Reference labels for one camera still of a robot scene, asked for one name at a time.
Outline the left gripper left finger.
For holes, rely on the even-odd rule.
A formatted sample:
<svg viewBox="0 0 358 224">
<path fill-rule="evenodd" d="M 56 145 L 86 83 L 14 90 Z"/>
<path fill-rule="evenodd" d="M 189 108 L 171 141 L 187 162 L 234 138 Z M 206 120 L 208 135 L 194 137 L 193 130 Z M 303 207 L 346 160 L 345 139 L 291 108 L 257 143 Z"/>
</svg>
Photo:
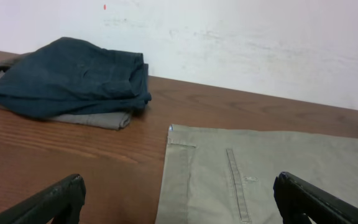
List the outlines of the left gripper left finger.
<svg viewBox="0 0 358 224">
<path fill-rule="evenodd" d="M 0 213 L 0 224 L 78 224 L 85 204 L 81 175 L 72 174 Z"/>
</svg>

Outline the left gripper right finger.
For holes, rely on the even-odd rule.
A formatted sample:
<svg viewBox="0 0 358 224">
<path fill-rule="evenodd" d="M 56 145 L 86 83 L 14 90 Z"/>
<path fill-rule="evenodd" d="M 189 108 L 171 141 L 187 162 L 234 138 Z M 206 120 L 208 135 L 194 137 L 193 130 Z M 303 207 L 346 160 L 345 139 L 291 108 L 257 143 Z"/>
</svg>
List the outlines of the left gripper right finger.
<svg viewBox="0 0 358 224">
<path fill-rule="evenodd" d="M 309 182 L 281 172 L 273 185 L 283 224 L 358 224 L 358 208 Z"/>
</svg>

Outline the khaki green shorts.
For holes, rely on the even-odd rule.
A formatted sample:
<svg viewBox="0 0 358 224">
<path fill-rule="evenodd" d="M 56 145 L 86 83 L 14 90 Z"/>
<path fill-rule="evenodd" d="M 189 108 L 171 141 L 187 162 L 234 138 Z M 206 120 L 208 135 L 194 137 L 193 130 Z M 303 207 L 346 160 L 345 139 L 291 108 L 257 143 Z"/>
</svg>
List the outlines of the khaki green shorts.
<svg viewBox="0 0 358 224">
<path fill-rule="evenodd" d="M 168 130 L 157 223 L 281 223 L 287 171 L 358 208 L 358 139 L 290 131 Z"/>
</svg>

